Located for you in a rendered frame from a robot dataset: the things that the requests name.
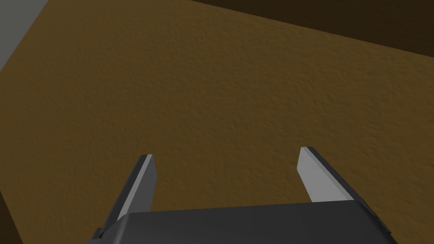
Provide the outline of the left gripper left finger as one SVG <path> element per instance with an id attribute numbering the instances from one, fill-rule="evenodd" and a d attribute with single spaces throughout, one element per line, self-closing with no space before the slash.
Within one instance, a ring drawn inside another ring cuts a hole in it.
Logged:
<path id="1" fill-rule="evenodd" d="M 102 233 L 128 213 L 150 211 L 157 176 L 153 155 L 140 156 L 108 214 Z"/>

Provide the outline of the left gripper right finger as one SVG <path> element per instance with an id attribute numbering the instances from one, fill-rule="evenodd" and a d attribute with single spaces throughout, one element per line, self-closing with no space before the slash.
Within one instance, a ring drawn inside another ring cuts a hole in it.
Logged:
<path id="1" fill-rule="evenodd" d="M 369 208 L 361 196 L 313 147 L 301 147 L 297 172 L 312 202 L 357 201 Z"/>

